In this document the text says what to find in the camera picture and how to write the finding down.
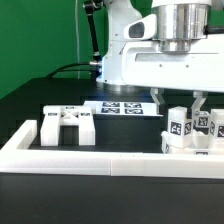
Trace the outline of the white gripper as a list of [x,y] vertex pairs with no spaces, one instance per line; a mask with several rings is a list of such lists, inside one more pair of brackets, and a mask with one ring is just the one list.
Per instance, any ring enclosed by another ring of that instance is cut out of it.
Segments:
[[164,90],[159,88],[194,91],[191,111],[196,118],[206,92],[224,92],[224,39],[194,41],[187,53],[162,53],[154,41],[128,43],[123,49],[122,79],[127,85],[155,87],[150,95],[157,111],[164,104]]

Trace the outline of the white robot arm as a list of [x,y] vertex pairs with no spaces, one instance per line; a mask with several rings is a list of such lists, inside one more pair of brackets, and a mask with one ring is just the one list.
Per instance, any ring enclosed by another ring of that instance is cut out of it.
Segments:
[[130,0],[102,0],[109,19],[108,51],[97,82],[117,90],[190,90],[194,117],[208,92],[224,93],[224,27],[209,24],[216,0],[153,0],[146,17]]

